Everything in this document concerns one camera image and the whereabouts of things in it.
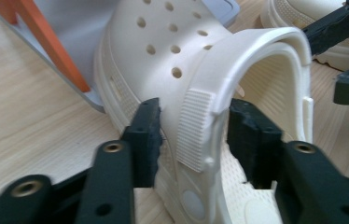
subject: shoe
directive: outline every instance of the shoe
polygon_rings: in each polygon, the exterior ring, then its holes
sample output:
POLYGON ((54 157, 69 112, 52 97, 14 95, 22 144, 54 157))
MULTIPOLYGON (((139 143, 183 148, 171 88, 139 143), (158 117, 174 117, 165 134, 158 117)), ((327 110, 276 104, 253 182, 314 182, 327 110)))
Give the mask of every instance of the shoe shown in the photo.
POLYGON ((312 141, 311 55, 296 28, 232 34, 201 1, 121 0, 94 59, 120 131, 160 98, 155 190, 176 223, 281 223, 273 190, 245 183, 226 144, 231 98, 256 105, 284 139, 312 141))
MULTIPOLYGON (((264 27, 296 26, 304 28, 343 6, 344 0, 266 0, 261 11, 264 27)), ((320 63, 340 69, 349 69, 349 38, 328 51, 316 55, 320 63)))

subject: wooden table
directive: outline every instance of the wooden table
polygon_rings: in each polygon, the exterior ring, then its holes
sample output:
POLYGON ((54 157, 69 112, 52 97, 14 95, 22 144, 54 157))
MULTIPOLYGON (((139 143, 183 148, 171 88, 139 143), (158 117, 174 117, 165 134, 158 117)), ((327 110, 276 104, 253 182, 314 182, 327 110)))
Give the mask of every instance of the wooden table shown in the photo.
MULTIPOLYGON (((260 28, 263 0, 238 0, 233 32, 260 28)), ((339 71, 313 63, 314 143, 349 176, 349 106, 332 103, 339 71)), ((0 190, 24 175, 54 183, 91 164, 94 149, 117 139, 110 118, 90 107, 0 21, 0 190)), ((171 223, 153 189, 136 190, 138 223, 171 223)))

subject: orange chair leg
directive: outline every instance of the orange chair leg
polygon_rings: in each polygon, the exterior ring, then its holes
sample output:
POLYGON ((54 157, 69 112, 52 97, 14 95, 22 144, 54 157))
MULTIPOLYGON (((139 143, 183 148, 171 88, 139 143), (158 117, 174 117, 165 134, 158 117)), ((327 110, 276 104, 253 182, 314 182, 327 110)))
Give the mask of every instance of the orange chair leg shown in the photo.
POLYGON ((15 9, 8 0, 0 0, 0 16, 10 24, 17 24, 15 9))
POLYGON ((73 60, 67 54, 58 37, 49 26, 49 23, 35 5, 35 2, 33 0, 0 1, 0 15, 6 15, 5 19, 7 21, 13 21, 11 16, 15 16, 15 13, 13 13, 14 11, 22 17, 23 21, 29 27, 59 71, 61 71, 81 91, 89 91, 90 87, 84 77, 78 71, 73 60))

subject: white shoe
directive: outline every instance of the white shoe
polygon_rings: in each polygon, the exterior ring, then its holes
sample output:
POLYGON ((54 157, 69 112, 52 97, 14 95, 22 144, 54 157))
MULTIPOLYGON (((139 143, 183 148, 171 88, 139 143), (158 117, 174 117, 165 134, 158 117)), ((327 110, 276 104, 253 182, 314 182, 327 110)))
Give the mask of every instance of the white shoe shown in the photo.
MULTIPOLYGON (((266 0, 261 12, 261 22, 264 27, 296 26, 304 28, 307 25, 328 15, 343 6, 344 0, 266 0)), ((328 51, 316 55, 321 63, 340 69, 349 69, 349 38, 328 51)))
POLYGON ((312 141, 308 43, 299 29, 232 34, 201 1, 122 0, 95 54, 95 82, 122 130, 159 97, 156 191, 176 223, 280 223, 226 144, 233 96, 259 107, 285 140, 312 141))

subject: ventilation hole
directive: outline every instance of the ventilation hole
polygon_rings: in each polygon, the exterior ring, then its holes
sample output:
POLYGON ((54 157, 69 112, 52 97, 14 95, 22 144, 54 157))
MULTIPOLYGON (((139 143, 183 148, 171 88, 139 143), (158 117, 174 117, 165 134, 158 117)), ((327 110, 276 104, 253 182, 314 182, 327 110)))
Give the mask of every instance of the ventilation hole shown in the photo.
POLYGON ((198 35, 207 36, 207 33, 205 31, 198 31, 198 35))
POLYGON ((172 69, 172 75, 175 77, 175 78, 181 78, 182 74, 181 74, 181 70, 180 68, 173 68, 172 69))
POLYGON ((173 11, 175 9, 174 5, 172 5, 172 3, 170 3, 170 2, 166 2, 165 7, 166 7, 166 9, 168 9, 168 11, 173 11))
POLYGON ((197 19, 200 19, 202 17, 198 12, 192 12, 192 15, 197 19))
POLYGON ((206 45, 203 48, 209 50, 211 47, 213 47, 213 46, 212 45, 206 45))
POLYGON ((179 48, 177 45, 171 46, 171 52, 172 53, 180 53, 181 48, 179 48))
POLYGON ((154 46, 152 46, 152 45, 148 45, 147 48, 146 48, 146 50, 147 50, 147 53, 149 53, 149 54, 151 54, 151 55, 154 55, 154 54, 155 54, 155 48, 154 48, 154 46))
POLYGON ((145 19, 143 19, 142 17, 139 17, 139 19, 137 19, 137 25, 140 28, 145 28, 146 27, 146 21, 145 19))
POLYGON ((108 203, 104 203, 96 208, 95 213, 98 217, 104 217, 104 216, 110 214, 111 210, 112 210, 111 205, 108 203))
POLYGON ((172 32, 177 32, 178 28, 175 24, 171 23, 171 24, 169 24, 169 30, 172 32))

